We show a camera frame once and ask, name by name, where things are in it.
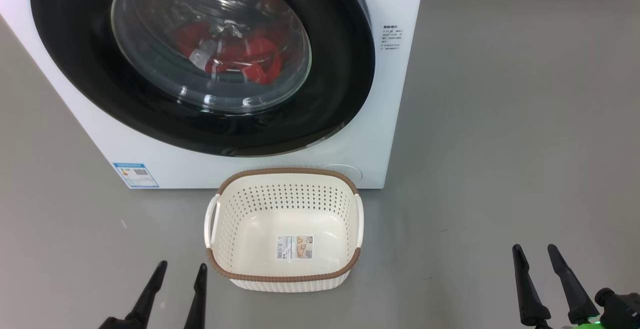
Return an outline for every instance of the washing machine door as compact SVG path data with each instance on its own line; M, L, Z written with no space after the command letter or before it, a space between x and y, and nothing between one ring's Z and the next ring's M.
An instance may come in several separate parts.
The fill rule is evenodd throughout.
M162 142L222 156L336 133L373 81L358 0L31 0L38 33L99 108Z

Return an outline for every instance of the basket handle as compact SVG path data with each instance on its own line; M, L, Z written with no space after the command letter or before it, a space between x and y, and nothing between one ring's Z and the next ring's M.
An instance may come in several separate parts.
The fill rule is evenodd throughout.
M218 213L220 213L220 202L218 199L220 198L220 194L216 194L211 201L208 203L208 207L206 208L206 214L204 215L204 245L206 245L207 249L211 249L211 245L213 244L214 238L216 237L216 228L218 226ZM211 217L213 219L213 233L211 232Z
M356 194L356 204L358 206L358 245L362 247L362 240L364 239L364 206L362 205L362 199L359 194Z

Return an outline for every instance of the glass door window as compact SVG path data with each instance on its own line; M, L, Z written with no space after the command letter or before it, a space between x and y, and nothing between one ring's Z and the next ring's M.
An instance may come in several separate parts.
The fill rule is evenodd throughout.
M267 110L311 69L307 32L283 0L113 0L110 23L140 74L202 111Z

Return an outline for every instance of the brown basket rim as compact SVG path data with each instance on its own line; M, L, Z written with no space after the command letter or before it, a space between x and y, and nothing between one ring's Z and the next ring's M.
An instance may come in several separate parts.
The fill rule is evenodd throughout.
M346 175L341 174L340 172L326 170L326 169L314 169L310 167L274 167L269 169L254 169L254 170L246 170L238 172L238 174L234 174L226 179L217 190L217 194L222 196L222 193L226 190L227 187L237 179L243 177L250 176L263 176L265 174L315 174L318 176L330 176L341 179L345 182L349 188L352 190L354 195L358 194L358 188L354 184L351 179L349 179ZM220 273L222 276L233 279L236 281L249 281L249 282L272 282L272 283L292 283L292 282L313 282L313 281L326 281L327 279L338 278L341 275L349 272L361 254L361 248L356 247L353 252L353 256L347 263L347 265L343 266L341 269L329 272L327 274L314 274L314 275L299 275L299 276L261 276L261 275L246 275L246 274L236 274L235 272L230 272L224 270L216 261L216 258L213 255L213 250L208 248L206 249L206 255L208 256L208 260L211 262L211 266L215 269L216 272Z
M356 185L354 184L354 182L351 179L349 179L345 174L341 174L340 172L333 171L333 170L314 169L311 167L273 167L269 169L254 169L254 170L241 171L241 172L238 172L238 174L233 174L232 176L229 176L228 179L226 179L222 184L220 184L220 187L217 189L217 194L222 195L222 193L229 186L229 184L233 183L234 181L237 181L237 179L240 179L243 177L250 177L250 176L264 176L267 174L315 174L316 176L335 177L345 182L349 186L349 188L351 189L354 195L358 194L358 188L356 188Z

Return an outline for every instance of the barcode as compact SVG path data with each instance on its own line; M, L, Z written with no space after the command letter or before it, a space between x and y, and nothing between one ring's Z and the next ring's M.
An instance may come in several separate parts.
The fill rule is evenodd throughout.
M284 259L284 243L282 241L278 242L278 248L276 249L276 257L277 259Z

